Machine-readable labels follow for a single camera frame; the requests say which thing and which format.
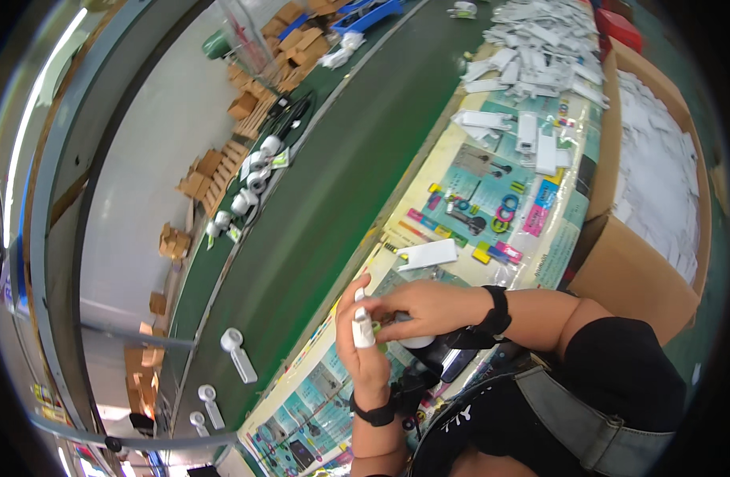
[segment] floor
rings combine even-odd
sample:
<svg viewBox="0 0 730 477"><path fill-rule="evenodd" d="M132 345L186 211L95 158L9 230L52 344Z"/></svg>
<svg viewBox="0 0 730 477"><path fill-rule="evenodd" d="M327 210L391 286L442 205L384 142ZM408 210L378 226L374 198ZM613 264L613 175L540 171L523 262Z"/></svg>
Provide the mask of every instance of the floor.
<svg viewBox="0 0 730 477"><path fill-rule="evenodd" d="M678 85L688 102L710 169L717 131L702 83L658 13L627 1L644 38L644 56ZM194 434L187 416L200 407L196 389L207 382L217 387L220 400L230 403L222 408L228 427L240 425L256 402L255 392L267 386L420 147L457 85L459 58L475 49L488 25L448 21L445 8L429 2L373 56L279 184L211 310L179 409L179 436ZM480 4L479 18L489 18L490 11L490 5ZM376 39L368 36L368 41ZM316 69L308 80L319 81L315 89L326 85L330 91L340 80L332 73ZM694 367L706 363L713 347L730 273L728 220L714 197L712 204L711 264L701 306L689 329L665 347L691 390L689 398L695 389ZM193 264L174 317L176 337L195 333L230 246L218 241L207 260ZM246 336L246 350L259 373L255 385L236 386L236 371L218 348L219 336L230 326Z"/></svg>

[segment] metal frame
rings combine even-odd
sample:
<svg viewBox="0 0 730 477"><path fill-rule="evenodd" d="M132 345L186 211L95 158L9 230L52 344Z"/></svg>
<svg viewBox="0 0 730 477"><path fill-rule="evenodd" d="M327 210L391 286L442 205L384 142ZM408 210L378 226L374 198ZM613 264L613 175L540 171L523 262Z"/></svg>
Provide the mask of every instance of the metal frame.
<svg viewBox="0 0 730 477"><path fill-rule="evenodd" d="M86 430L76 429L65 425L57 424L45 417L31 413L28 418L31 423L46 432L54 434L63 439L67 439L81 444L94 444L96 446L107 447L105 440L109 437L116 439L123 448L131 450L180 450L191 449L193 447L212 447L212 446L228 446L236 444L237 432L219 434L209 437L193 437L188 439L128 439L127 437L104 436L103 434L95 434Z"/></svg>

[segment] hand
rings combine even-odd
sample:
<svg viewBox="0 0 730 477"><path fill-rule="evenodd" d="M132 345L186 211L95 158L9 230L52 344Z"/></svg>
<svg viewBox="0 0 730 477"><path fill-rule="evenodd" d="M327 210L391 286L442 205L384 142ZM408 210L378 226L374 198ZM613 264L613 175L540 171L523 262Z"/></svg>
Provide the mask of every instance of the hand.
<svg viewBox="0 0 730 477"><path fill-rule="evenodd" d="M351 374L355 401L364 411L376 409L389 402L391 376L391 363L377 346L359 349L354 347L354 311L365 307L372 316L381 306L381 300L376 298L366 298L354 303L354 291L369 283L368 274L352 281L341 295L336 312L336 353L343 367Z"/></svg>
<svg viewBox="0 0 730 477"><path fill-rule="evenodd" d="M404 311L413 319L390 324L376 335L379 343L440 335L480 324L494 302L489 292L439 281L416 280L381 297L381 312Z"/></svg>

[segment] pink label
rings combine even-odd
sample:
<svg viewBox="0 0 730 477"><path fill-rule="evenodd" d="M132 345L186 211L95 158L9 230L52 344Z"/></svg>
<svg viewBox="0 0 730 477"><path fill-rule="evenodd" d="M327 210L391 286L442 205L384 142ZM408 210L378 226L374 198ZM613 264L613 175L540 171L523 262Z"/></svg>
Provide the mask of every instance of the pink label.
<svg viewBox="0 0 730 477"><path fill-rule="evenodd" d="M420 219L423 218L423 214L421 214L420 212L418 212L415 209L411 208L408 211L408 217L411 218L412 220L416 221L416 222L420 222Z"/></svg>
<svg viewBox="0 0 730 477"><path fill-rule="evenodd" d="M508 245L507 243L498 240L498 242L494 244L494 248L504 253L508 257L508 260L511 261L511 263L517 264L518 262L521 262L521 257L523 257L523 254L514 249L512 246Z"/></svg>
<svg viewBox="0 0 730 477"><path fill-rule="evenodd" d="M547 217L547 209L544 209L539 205L532 205L531 210L529 210L527 222L522 227L523 231L529 232L535 237L539 237L540 232L542 232L542 228L545 226L545 219Z"/></svg>

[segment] wooden pallet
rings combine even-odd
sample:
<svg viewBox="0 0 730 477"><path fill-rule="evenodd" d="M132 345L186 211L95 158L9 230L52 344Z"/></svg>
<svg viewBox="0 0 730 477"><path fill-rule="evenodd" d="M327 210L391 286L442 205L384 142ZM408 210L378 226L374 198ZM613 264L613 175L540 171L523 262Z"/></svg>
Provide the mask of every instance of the wooden pallet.
<svg viewBox="0 0 730 477"><path fill-rule="evenodd" d="M258 140L259 127L264 122L264 118L267 116L267 111L272 108L274 103L275 97L260 101L248 118L239 120L235 123L235 127L232 128L232 132L252 140Z"/></svg>
<svg viewBox="0 0 730 477"><path fill-rule="evenodd" d="M243 165L248 149L240 143L228 140L221 150L222 160L217 167L217 171L211 176L214 181L206 192L203 199L203 208L209 217L214 217L219 209L222 199L225 198L227 187L230 185L232 178L240 171Z"/></svg>

